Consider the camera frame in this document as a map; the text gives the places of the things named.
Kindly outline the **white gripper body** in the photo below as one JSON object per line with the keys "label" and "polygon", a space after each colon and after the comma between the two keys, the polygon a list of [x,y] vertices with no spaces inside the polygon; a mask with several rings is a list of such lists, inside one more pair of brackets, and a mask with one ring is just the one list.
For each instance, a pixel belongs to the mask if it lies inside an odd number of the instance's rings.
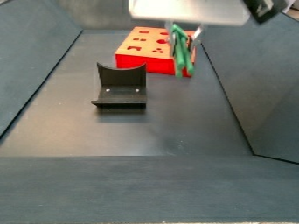
{"label": "white gripper body", "polygon": [[134,18],[206,25],[243,25],[249,10],[242,0],[129,0]]}

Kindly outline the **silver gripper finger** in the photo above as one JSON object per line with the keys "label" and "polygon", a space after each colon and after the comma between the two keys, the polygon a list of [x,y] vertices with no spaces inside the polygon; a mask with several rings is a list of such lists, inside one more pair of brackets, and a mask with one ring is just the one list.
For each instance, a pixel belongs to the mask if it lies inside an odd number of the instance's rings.
{"label": "silver gripper finger", "polygon": [[202,43],[203,33],[205,33],[205,26],[201,24],[195,33],[193,34],[191,48],[195,48]]}
{"label": "silver gripper finger", "polygon": [[165,22],[165,28],[169,33],[169,45],[170,45],[170,56],[174,56],[174,32],[173,32],[173,27],[174,27],[174,21],[167,20]]}

